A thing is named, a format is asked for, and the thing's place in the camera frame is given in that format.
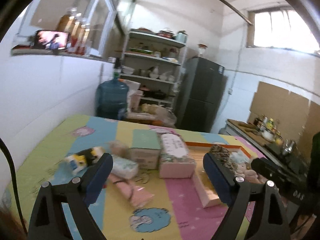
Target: colorful tablecloth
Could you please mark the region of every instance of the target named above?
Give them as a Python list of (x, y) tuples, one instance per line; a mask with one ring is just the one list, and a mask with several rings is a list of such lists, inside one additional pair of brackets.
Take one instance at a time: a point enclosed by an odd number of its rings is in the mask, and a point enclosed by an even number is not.
[[(152, 128), (154, 127), (144, 124), (86, 115), (74, 115), (66, 119), (39, 143), (17, 171), (25, 219), (30, 219), (42, 182), (48, 180), (55, 185), (66, 183), (74, 177), (63, 161), (66, 154), (95, 146), (103, 146), (108, 151), (108, 142), (113, 140), (122, 141), (130, 147), (134, 129)], [(185, 141), (241, 145), (252, 156), (257, 156), (256, 151), (245, 141), (241, 142), (233, 136), (174, 130)], [(141, 171), (136, 183), (155, 195), (141, 210), (135, 210), (111, 183), (102, 190), (97, 202), (89, 206), (97, 225), (108, 240), (209, 240), (227, 211), (225, 205), (202, 208), (191, 179), (160, 179), (158, 171)], [(13, 195), (12, 185), (8, 188)], [(63, 209), (74, 240), (80, 240), (68, 205), (63, 204)], [(16, 212), (13, 198), (12, 210)], [(151, 223), (150, 220), (141, 222), (142, 216), (151, 218)], [(237, 239), (243, 239), (248, 224), (247, 218), (244, 218)]]

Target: window sill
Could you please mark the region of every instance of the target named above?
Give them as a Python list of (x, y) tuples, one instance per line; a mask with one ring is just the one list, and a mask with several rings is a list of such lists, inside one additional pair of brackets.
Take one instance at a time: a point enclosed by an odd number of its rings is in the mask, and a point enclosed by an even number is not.
[(310, 56), (314, 56), (314, 57), (320, 58), (320, 54), (303, 52), (303, 51), (296, 50), (296, 49), (277, 48), (277, 47), (259, 47), (259, 46), (246, 46), (246, 48), (248, 48), (248, 49), (256, 49), (256, 48), (257, 49), (282, 49), (282, 50), (287, 50), (287, 51), (299, 52), (299, 53), (303, 53), (303, 54), (307, 54), (307, 55), (310, 55)]
[(22, 56), (22, 55), (53, 55), (53, 56), (67, 56), (67, 57), (77, 57), (77, 58), (85, 58), (92, 60), (99, 60), (103, 62), (107, 62), (108, 60), (102, 57), (96, 57), (94, 55), (90, 56), (82, 56), (77, 54), (69, 54), (64, 51), (53, 51), (47, 49), (12, 49), (11, 56)]

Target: blue sheep illustration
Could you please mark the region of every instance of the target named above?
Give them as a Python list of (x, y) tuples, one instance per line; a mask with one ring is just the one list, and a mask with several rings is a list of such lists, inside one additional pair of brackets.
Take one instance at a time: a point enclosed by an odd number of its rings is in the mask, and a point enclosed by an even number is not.
[(171, 216), (165, 208), (146, 208), (135, 210), (129, 220), (134, 231), (150, 233), (167, 227)]

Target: shelf board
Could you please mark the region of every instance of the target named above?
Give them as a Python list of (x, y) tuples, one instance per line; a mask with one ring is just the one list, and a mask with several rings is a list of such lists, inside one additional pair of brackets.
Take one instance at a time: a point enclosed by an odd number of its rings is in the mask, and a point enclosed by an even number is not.
[(121, 76), (124, 77), (134, 77), (134, 78), (142, 78), (142, 79), (148, 79), (148, 80), (153, 80), (153, 81), (158, 81), (158, 82), (163, 82), (163, 83), (168, 83), (168, 84), (174, 84), (174, 82), (171, 81), (166, 81), (166, 80), (161, 80), (161, 79), (155, 79), (155, 78), (148, 78), (148, 77), (142, 77), (142, 76), (136, 76), (136, 75), (129, 75), (129, 74), (122, 74)]
[(159, 99), (155, 99), (155, 98), (145, 98), (145, 97), (141, 97), (141, 100), (148, 100), (148, 101), (155, 101), (155, 102), (160, 102), (160, 103), (167, 103), (167, 104), (172, 104), (171, 101), (168, 100), (159, 100)]
[(147, 58), (147, 59), (151, 59), (154, 61), (161, 61), (163, 63), (167, 63), (167, 64), (171, 64), (171, 65), (175, 65), (175, 66), (181, 66), (180, 63), (172, 62), (172, 61), (169, 61), (169, 60), (166, 60), (163, 58), (159, 58), (159, 57), (153, 57), (153, 56), (143, 55), (143, 54), (136, 54), (136, 53), (131, 53), (131, 52), (125, 52), (124, 54), (128, 57)]
[(132, 38), (137, 38), (137, 39), (141, 39), (141, 40), (149, 40), (149, 41), (155, 41), (155, 42), (161, 42), (163, 44), (169, 45), (169, 46), (173, 46), (176, 47), (178, 49), (183, 48), (186, 44), (173, 40), (173, 39), (168, 39), (165, 37), (161, 37), (161, 36), (157, 36), (157, 35), (153, 35), (150, 33), (141, 33), (141, 32), (130, 32), (130, 37)]

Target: barcode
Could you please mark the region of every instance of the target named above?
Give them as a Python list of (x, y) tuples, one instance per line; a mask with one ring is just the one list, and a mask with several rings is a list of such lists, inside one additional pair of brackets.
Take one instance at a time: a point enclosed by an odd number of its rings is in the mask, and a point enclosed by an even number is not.
[(144, 163), (144, 162), (146, 162), (146, 160), (145, 159), (136, 159), (136, 162), (137, 163)]

